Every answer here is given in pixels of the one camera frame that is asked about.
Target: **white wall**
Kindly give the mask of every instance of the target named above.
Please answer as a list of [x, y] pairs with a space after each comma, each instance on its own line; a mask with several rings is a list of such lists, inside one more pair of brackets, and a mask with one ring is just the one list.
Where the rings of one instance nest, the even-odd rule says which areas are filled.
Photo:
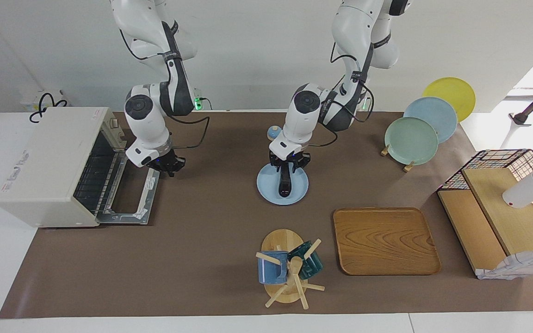
[[[190, 80], [220, 109], [287, 108], [305, 82], [332, 86], [344, 70], [328, 63], [339, 2], [171, 0], [199, 48]], [[0, 56], [0, 111], [19, 109], [22, 83], [120, 110], [131, 86], [164, 80], [125, 50], [108, 0], [0, 0], [0, 36], [17, 55], [15, 67]], [[393, 37], [399, 63], [372, 70], [378, 110], [404, 110], [433, 80], [459, 76], [489, 112], [533, 65], [533, 1], [417, 0]]]

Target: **blue mug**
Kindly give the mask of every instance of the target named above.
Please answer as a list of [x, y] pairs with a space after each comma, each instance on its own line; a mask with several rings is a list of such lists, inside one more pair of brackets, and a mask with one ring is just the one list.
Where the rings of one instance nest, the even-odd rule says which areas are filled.
[[281, 261], [281, 265], [258, 258], [258, 282], [284, 284], [287, 282], [287, 251], [262, 251], [261, 253]]

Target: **toaster oven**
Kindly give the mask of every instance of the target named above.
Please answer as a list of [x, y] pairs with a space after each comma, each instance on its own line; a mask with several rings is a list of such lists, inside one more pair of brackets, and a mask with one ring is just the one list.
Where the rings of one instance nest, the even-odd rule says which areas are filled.
[[36, 228], [147, 224], [158, 171], [149, 169], [135, 213], [112, 209], [125, 145], [108, 108], [47, 108], [0, 188], [0, 207]]

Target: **wooden mug stand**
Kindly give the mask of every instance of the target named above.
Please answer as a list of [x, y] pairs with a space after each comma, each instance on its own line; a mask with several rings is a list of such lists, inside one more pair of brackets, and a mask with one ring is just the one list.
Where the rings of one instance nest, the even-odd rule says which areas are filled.
[[[388, 150], [390, 149], [390, 145], [385, 146], [385, 148], [381, 151], [381, 156], [386, 156], [388, 154]], [[410, 164], [404, 167], [404, 172], [408, 173], [413, 167], [415, 166], [415, 161], [412, 161]]]
[[[321, 242], [321, 240], [316, 240], [307, 253], [305, 253], [304, 258], [309, 258]], [[260, 250], [289, 252], [303, 243], [304, 241], [302, 238], [295, 232], [287, 229], [279, 229], [271, 232], [264, 238]], [[270, 308], [274, 302], [293, 303], [301, 300], [304, 310], [308, 310], [309, 305], [305, 298], [305, 291], [307, 289], [324, 291], [323, 286], [310, 284], [307, 280], [301, 280], [299, 278], [299, 272], [302, 269], [303, 264], [303, 260], [300, 257], [294, 257], [290, 262], [286, 263], [280, 263], [279, 260], [262, 253], [256, 253], [256, 257], [274, 264], [287, 265], [287, 283], [264, 285], [266, 293], [271, 297], [271, 299], [265, 304], [267, 308]]]

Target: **wooden peg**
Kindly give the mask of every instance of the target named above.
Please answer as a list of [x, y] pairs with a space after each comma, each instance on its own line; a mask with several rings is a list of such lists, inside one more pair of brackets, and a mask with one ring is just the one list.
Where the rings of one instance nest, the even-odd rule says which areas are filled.
[[390, 145], [385, 146], [385, 148], [381, 151], [381, 156], [386, 156], [388, 154], [388, 149], [390, 149]]
[[304, 310], [308, 310], [310, 306], [307, 304], [307, 299], [305, 299], [305, 294], [303, 293], [302, 281], [300, 280], [299, 275], [294, 274], [293, 280], [295, 280], [296, 282], [297, 292], [299, 293], [300, 299], [302, 300], [302, 307], [304, 308]]
[[293, 257], [290, 261], [289, 267], [291, 274], [299, 274], [302, 269], [303, 260], [300, 257]]
[[312, 253], [314, 253], [314, 251], [316, 250], [316, 248], [318, 247], [318, 245], [320, 245], [320, 243], [322, 243], [322, 241], [320, 240], [320, 238], [318, 238], [313, 245], [310, 246], [310, 248], [307, 250], [307, 252], [305, 253], [304, 255], [304, 259], [308, 259]]
[[264, 253], [260, 253], [260, 252], [257, 252], [256, 253], [256, 257], [259, 258], [259, 259], [262, 259], [264, 261], [268, 261], [269, 263], [273, 263], [275, 265], [279, 265], [281, 266], [281, 261], [279, 259], [275, 259], [269, 255], [266, 255]]
[[303, 283], [302, 287], [307, 288], [307, 289], [318, 290], [318, 291], [324, 291], [325, 289], [324, 286], [317, 286], [315, 284], [309, 284], [309, 283]]
[[412, 161], [410, 164], [404, 167], [404, 172], [408, 173], [410, 169], [412, 169], [415, 166], [415, 161]]
[[275, 301], [277, 300], [277, 298], [279, 298], [280, 295], [282, 295], [288, 288], [289, 286], [285, 285], [281, 288], [279, 288], [279, 290], [275, 293], [275, 295], [273, 295], [271, 297], [271, 299], [268, 300], [268, 302], [265, 303], [265, 306], [267, 308], [270, 308], [271, 305], [273, 305], [273, 303], [275, 303]]

